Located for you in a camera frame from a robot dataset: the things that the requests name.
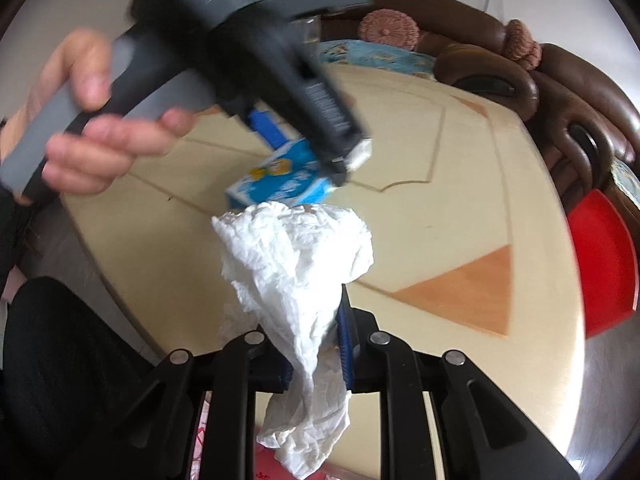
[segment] round pillow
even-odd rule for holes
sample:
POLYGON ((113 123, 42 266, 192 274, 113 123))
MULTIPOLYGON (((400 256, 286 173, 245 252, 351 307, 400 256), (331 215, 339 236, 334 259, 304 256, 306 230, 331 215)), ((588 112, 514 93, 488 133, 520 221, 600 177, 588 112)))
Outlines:
POLYGON ((502 55, 529 71, 540 64, 542 49, 533 40, 527 25, 520 20, 511 20, 506 26, 502 55))
POLYGON ((415 20, 404 12, 379 9, 370 12, 362 19, 358 36, 369 43, 413 50, 420 38, 420 28, 415 20))

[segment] red chair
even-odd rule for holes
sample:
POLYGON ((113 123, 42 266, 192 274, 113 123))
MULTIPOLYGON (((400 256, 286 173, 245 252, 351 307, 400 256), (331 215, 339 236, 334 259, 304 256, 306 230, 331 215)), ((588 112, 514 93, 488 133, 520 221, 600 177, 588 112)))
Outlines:
POLYGON ((601 191, 590 191, 567 219, 580 269, 588 338, 636 310, 638 260, 625 223, 601 191))

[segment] small carton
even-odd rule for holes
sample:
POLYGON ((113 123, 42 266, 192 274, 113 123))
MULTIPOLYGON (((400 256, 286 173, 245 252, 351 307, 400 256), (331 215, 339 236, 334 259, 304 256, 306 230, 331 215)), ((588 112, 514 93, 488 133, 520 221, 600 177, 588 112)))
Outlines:
POLYGON ((292 207, 320 203, 334 189, 328 177, 320 176, 318 160, 306 139, 300 139, 277 149, 225 194, 231 209, 271 201, 292 207))

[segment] hand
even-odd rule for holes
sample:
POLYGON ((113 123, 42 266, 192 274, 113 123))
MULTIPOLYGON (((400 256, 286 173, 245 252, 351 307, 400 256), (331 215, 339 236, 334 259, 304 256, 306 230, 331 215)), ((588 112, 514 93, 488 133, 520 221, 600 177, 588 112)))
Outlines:
MULTIPOLYGON (((100 109, 110 97, 111 47, 106 38, 85 28, 69 34, 55 49, 31 88, 27 102, 0 134, 0 161, 14 149, 28 124, 70 79, 78 104, 100 109)), ((126 174, 139 155, 165 155, 194 125, 194 115, 168 110, 158 122, 103 115, 89 121, 82 136, 60 132, 46 145, 42 178, 52 189, 95 194, 126 174)))

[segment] cream tabletop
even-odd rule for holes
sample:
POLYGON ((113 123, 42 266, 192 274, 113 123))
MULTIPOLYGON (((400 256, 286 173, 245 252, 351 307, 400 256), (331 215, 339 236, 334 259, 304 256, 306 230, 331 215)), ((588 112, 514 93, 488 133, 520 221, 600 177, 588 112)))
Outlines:
MULTIPOLYGON (((414 349, 468 354, 565 452, 582 384, 580 284, 558 197, 524 126, 430 80, 330 71, 374 147, 328 200, 372 232, 376 261, 349 285, 351 302, 414 349)), ((226 211, 225 187, 268 153, 239 121, 215 114, 102 195, 65 198, 105 280, 163 350, 218 348, 232 291, 210 217, 226 211)), ((378 396, 353 397, 332 462, 377 477, 377 414, 378 396)))

